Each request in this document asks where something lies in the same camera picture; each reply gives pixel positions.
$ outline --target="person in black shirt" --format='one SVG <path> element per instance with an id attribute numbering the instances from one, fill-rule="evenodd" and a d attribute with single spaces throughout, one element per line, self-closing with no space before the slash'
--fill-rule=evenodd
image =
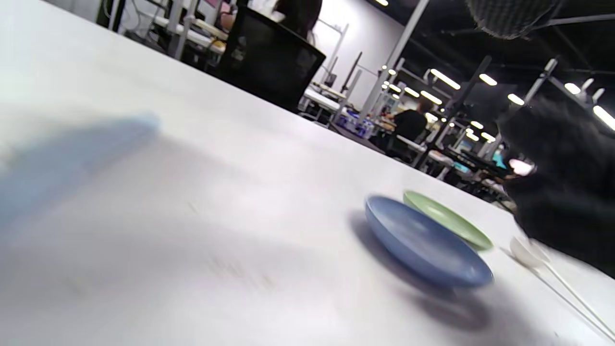
<path id="1" fill-rule="evenodd" d="M 428 99 L 421 98 L 416 110 L 406 110 L 395 115 L 396 127 L 393 134 L 415 141 L 425 131 L 427 126 L 425 112 L 430 111 L 432 107 Z"/>
<path id="2" fill-rule="evenodd" d="M 402 136 L 411 141 L 416 139 L 425 131 L 427 118 L 425 113 L 430 111 L 433 104 L 428 99 L 420 98 L 416 110 L 406 110 L 395 115 L 395 131 L 388 140 L 386 148 L 387 156 L 399 157 L 401 160 L 410 162 L 408 157 L 408 145 L 397 138 Z"/>

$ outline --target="white spoon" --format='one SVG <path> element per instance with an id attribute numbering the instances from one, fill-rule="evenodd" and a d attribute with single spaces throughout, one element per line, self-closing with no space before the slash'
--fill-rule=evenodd
<path id="1" fill-rule="evenodd" d="M 570 292 L 575 298 L 577 298 L 581 305 L 583 305 L 587 309 L 587 311 L 589 311 L 592 316 L 596 320 L 598 320 L 598 322 L 600 322 L 600 324 L 602 324 L 602 326 L 604 326 L 607 331 L 609 331 L 610 335 L 607 333 L 605 333 L 605 335 L 607 335 L 609 339 L 611 339 L 611 341 L 615 342 L 615 337 L 613 337 L 615 336 L 615 332 L 613 332 L 613 330 L 609 328 L 609 326 L 602 320 L 602 318 L 598 316 L 598 313 L 591 306 L 589 306 L 589 304 L 586 303 L 583 298 L 580 297 L 580 295 L 566 282 L 566 280 L 564 280 L 564 278 L 560 276 L 560 274 L 553 268 L 553 266 L 551 266 L 551 264 L 549 263 L 549 257 L 547 256 L 547 254 L 544 253 L 544 251 L 542 251 L 540 247 L 527 240 L 513 238 L 512 241 L 510 241 L 510 251 L 521 264 L 528 268 L 545 267 L 546 269 L 548 269 L 551 274 L 553 274 L 555 278 L 559 282 L 561 282 L 562 285 L 564 285 L 568 292 Z"/>

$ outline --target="black chair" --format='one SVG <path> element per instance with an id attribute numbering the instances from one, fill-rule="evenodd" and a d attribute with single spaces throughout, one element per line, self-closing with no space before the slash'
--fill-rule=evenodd
<path id="1" fill-rule="evenodd" d="M 296 113 L 325 55 L 271 19 L 240 7 L 214 75 Z"/>

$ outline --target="desk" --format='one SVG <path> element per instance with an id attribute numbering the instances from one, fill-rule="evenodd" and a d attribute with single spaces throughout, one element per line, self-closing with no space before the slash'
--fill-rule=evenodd
<path id="1" fill-rule="evenodd" d="M 0 340 L 610 345 L 499 250 L 520 234 L 509 213 L 46 2 L 12 1 L 0 22 L 13 35 L 0 41 L 4 120 L 74 127 L 151 110 L 162 122 L 158 139 L 0 232 Z M 36 140 L 30 127 L 15 130 Z M 391 260 L 363 204 L 404 188 L 491 237 L 491 286 L 447 295 Z M 613 280 L 552 262 L 615 322 Z"/>
<path id="2" fill-rule="evenodd" d="M 229 38 L 229 35 L 227 33 L 225 33 L 224 31 L 216 28 L 213 25 L 209 25 L 204 20 L 197 19 L 197 20 L 194 21 L 194 24 L 196 26 L 198 26 L 199 28 L 207 31 L 208 33 L 216 36 L 217 38 L 220 38 L 220 39 L 225 40 L 225 41 Z"/>
<path id="3" fill-rule="evenodd" d="M 164 17 L 154 17 L 154 23 L 162 26 L 163 28 L 166 28 L 167 25 L 169 25 L 169 20 Z M 176 34 L 181 34 L 183 31 L 184 31 L 184 26 L 181 24 L 178 24 L 175 30 Z M 226 49 L 225 47 L 218 47 L 218 46 L 213 45 L 211 38 L 201 35 L 193 30 L 188 31 L 187 39 L 196 44 L 200 44 L 203 47 L 208 47 L 212 52 L 220 54 L 220 55 L 224 54 L 224 51 Z"/>
<path id="4" fill-rule="evenodd" d="M 420 145 L 418 145 L 417 143 L 402 137 L 400 135 L 397 135 L 397 139 L 401 140 L 403 143 L 408 145 L 408 148 L 419 153 L 422 154 L 425 152 L 425 150 L 427 150 L 427 148 L 424 148 Z M 444 168 L 442 169 L 442 172 L 440 172 L 440 174 L 437 176 L 437 178 L 439 180 L 444 180 L 444 177 L 446 176 L 446 174 L 451 170 L 451 168 L 453 167 L 454 161 L 448 157 L 446 157 L 445 155 L 443 155 L 441 152 L 437 151 L 437 150 L 431 150 L 428 154 L 429 159 L 441 164 L 444 166 Z"/>
<path id="5" fill-rule="evenodd" d="M 324 107 L 330 111 L 337 111 L 339 109 L 339 103 L 326 98 L 325 96 L 319 94 L 318 92 L 316 92 L 313 89 L 310 89 L 309 87 L 306 89 L 305 93 L 303 94 L 306 98 L 318 103 L 321 107 Z"/>
<path id="6" fill-rule="evenodd" d="M 344 95 L 344 94 L 342 94 L 342 93 L 340 93 L 340 92 L 338 92 L 336 90 L 333 90 L 333 89 L 331 89 L 330 87 L 328 87 L 328 86 L 326 86 L 324 84 L 321 84 L 321 83 L 318 83 L 318 82 L 312 82 L 312 84 L 314 86 L 320 88 L 320 90 L 323 90 L 324 92 L 326 92 L 326 93 L 328 93 L 328 94 L 330 94 L 330 95 L 332 95 L 334 97 L 337 97 L 338 99 L 345 99 L 346 98 L 346 95 Z"/>

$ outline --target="white wall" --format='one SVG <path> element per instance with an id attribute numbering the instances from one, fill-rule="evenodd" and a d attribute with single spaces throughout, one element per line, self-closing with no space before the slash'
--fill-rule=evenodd
<path id="1" fill-rule="evenodd" d="M 337 90 L 342 87 L 352 64 L 361 51 L 363 56 L 359 63 L 373 72 L 380 70 L 403 31 L 401 24 L 365 0 L 323 0 L 320 19 L 340 28 L 350 24 L 338 52 L 338 62 L 333 68 L 333 72 L 338 75 L 333 85 Z M 331 29 L 327 32 L 316 28 L 314 31 L 316 46 L 319 49 L 321 46 L 330 45 L 330 41 L 337 40 L 339 37 L 339 34 Z M 328 53 L 326 49 L 321 50 L 325 54 Z M 349 101 L 359 108 L 362 107 L 375 82 L 376 76 L 364 71 Z"/>

